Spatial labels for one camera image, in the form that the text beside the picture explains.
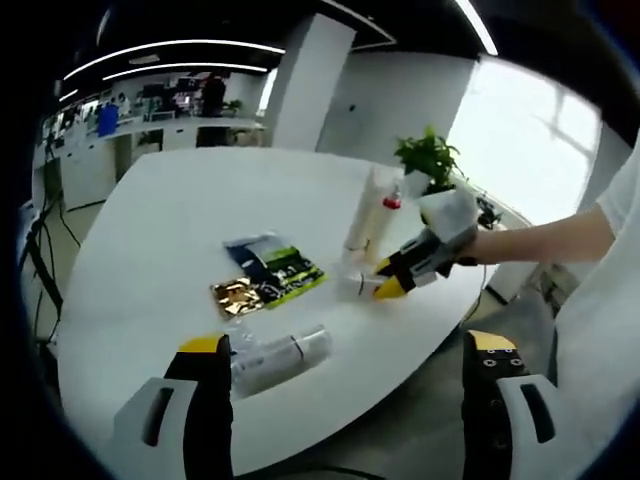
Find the white pillar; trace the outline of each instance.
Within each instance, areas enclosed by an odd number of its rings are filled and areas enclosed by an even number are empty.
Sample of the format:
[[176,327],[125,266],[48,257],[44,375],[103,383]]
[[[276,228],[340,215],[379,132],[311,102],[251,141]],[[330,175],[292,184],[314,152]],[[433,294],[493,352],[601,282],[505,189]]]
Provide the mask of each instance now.
[[264,123],[272,147],[314,151],[355,30],[314,15],[292,32]]

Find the white round table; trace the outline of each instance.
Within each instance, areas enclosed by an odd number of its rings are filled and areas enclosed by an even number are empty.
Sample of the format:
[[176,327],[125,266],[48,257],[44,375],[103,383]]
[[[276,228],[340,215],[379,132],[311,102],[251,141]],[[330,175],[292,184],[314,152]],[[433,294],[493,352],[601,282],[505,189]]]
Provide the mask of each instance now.
[[[142,157],[102,207],[71,274],[59,326],[59,376],[71,425],[94,451],[115,413],[179,346],[220,331],[209,286],[241,275],[224,240],[275,230],[331,272],[370,163],[311,152],[202,148]],[[405,202],[386,252],[416,235]],[[324,324],[319,366],[235,401],[236,475],[284,460],[337,432],[398,387],[476,301],[481,268],[381,303],[339,299],[329,279],[244,317],[260,340]]]

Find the gold foil wrapper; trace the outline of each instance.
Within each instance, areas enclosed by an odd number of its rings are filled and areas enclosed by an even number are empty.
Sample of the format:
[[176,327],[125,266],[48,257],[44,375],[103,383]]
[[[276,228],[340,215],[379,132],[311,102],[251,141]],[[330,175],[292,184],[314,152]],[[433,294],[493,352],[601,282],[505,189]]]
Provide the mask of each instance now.
[[211,293],[226,319],[246,315],[264,307],[249,277],[211,286]]

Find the human arm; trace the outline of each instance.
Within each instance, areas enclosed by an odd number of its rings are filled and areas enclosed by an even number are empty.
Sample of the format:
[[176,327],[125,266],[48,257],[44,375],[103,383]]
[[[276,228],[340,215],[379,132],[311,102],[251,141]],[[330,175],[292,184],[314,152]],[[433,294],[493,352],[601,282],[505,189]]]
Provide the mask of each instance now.
[[461,257],[480,264],[510,261],[570,263],[600,260],[624,226],[638,188],[640,142],[588,212],[519,230],[480,232]]

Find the white sleeve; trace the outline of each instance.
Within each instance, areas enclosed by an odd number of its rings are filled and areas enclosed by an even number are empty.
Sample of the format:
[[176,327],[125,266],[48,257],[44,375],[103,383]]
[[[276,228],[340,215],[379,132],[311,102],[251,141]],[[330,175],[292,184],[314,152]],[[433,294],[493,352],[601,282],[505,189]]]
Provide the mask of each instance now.
[[638,181],[640,180],[640,176],[638,175],[639,164],[640,131],[638,132],[638,140],[636,140],[636,146],[631,156],[613,177],[609,187],[597,200],[605,217],[607,217],[607,221],[614,235],[618,234],[629,216],[636,191],[640,188],[638,186]]

